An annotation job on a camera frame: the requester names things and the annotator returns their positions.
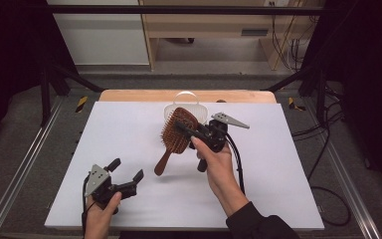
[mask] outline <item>hairbrush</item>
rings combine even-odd
[[[167,160],[171,153],[182,153],[188,146],[189,137],[177,129],[176,123],[180,121],[188,128],[196,129],[198,126],[197,119],[187,110],[177,108],[173,111],[167,119],[165,126],[162,130],[162,142],[166,146],[166,151],[160,158],[159,162],[154,167],[154,173],[160,176],[167,164]]]

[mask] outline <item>gray floor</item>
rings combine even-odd
[[[249,56],[252,54],[251,49],[260,50],[257,41],[236,42],[236,48],[234,48],[232,40],[219,42],[196,39],[195,45],[192,46],[184,45],[181,41],[168,39],[161,43],[160,47],[166,48],[166,50],[159,51],[158,68],[153,72],[142,68],[129,68],[128,71],[119,74],[116,68],[104,69],[104,71],[88,68],[84,71],[84,76],[102,87],[113,89],[259,90],[271,86],[290,74],[285,69],[279,72],[269,71],[265,56],[262,54]],[[219,52],[225,51],[222,49],[224,46],[228,46],[228,52],[231,55],[218,55]],[[69,83],[73,89],[68,97],[56,98],[53,96],[54,102],[59,100],[63,102],[61,112],[23,181],[23,186],[17,192],[17,197],[8,214],[4,217],[5,220],[0,227],[1,238],[11,238],[8,233],[22,233],[21,236],[12,234],[13,238],[27,238],[26,234],[36,234],[33,238],[45,238],[43,235],[81,236],[81,233],[76,231],[57,231],[44,227],[49,212],[49,203],[53,201],[58,192],[70,164],[72,153],[76,149],[76,141],[81,137],[81,131],[84,129],[93,107],[93,101],[98,99],[97,93],[84,89],[71,81]],[[300,107],[307,107],[306,104],[311,101],[311,99],[302,99],[297,95],[294,90],[297,85],[298,83],[295,83],[276,93],[278,102],[283,105],[290,131],[306,129],[315,124],[308,111],[292,110],[288,107],[289,97],[293,97],[295,104]],[[339,91],[339,85],[332,87]],[[88,96],[89,100],[81,113],[75,113],[81,96]],[[328,105],[333,101],[334,99],[327,98]],[[333,110],[338,112],[340,108],[336,107]],[[40,121],[39,88],[33,88],[14,96],[9,112],[0,124],[0,200],[39,131]],[[330,135],[332,144],[338,151],[382,237],[381,173],[365,168],[363,153],[346,122],[339,120],[333,124]],[[296,140],[295,146],[303,168],[308,173],[321,150],[321,137],[317,135],[310,139]],[[331,162],[331,156],[325,154],[310,184],[326,187],[344,197],[344,190],[342,190]],[[313,190],[313,194],[317,204],[324,210],[321,215],[325,219],[335,222],[345,220],[347,216],[345,208],[336,197],[318,190]],[[364,238],[359,225],[359,221],[362,220],[354,218],[354,215],[356,213],[352,213],[351,221],[345,226],[332,226],[325,223],[324,231],[300,232],[300,235],[303,238]],[[183,236],[174,235],[174,233],[131,232],[122,232],[122,235],[124,238],[181,238]],[[215,238],[225,235],[190,233],[187,236],[189,238]]]

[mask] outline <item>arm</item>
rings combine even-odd
[[[213,152],[202,140],[191,137],[197,157],[207,161],[207,178],[228,219],[226,224],[235,238],[298,238],[279,217],[264,217],[241,191],[235,180],[232,153],[225,144]]]
[[[117,192],[105,209],[101,209],[96,205],[95,201],[91,196],[88,197],[87,207],[87,226],[85,239],[103,239],[107,238],[109,231],[109,224],[111,216],[114,210],[120,202],[121,193]]]

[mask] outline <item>white board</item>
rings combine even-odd
[[[206,173],[196,169],[196,150],[187,148],[182,154],[171,154],[164,173],[157,176],[153,172],[165,151],[160,134],[163,109],[169,104],[95,103],[45,225],[80,229],[85,177],[93,164],[104,167],[119,157],[121,165],[111,174],[112,183],[130,181],[141,168],[144,178],[137,195],[121,201],[112,227],[227,228],[226,215],[209,188]],[[250,129],[230,125],[228,132],[241,155],[247,196],[259,211],[264,216],[278,215],[295,230],[323,229],[281,105],[204,105],[209,116],[223,112],[250,125]]]

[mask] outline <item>wooden edge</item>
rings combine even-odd
[[[100,102],[173,102],[180,90],[105,90],[101,93]],[[223,100],[229,103],[268,103],[275,104],[272,92],[262,91],[191,91],[199,102],[214,103]],[[191,95],[181,95],[177,102],[196,102]]]

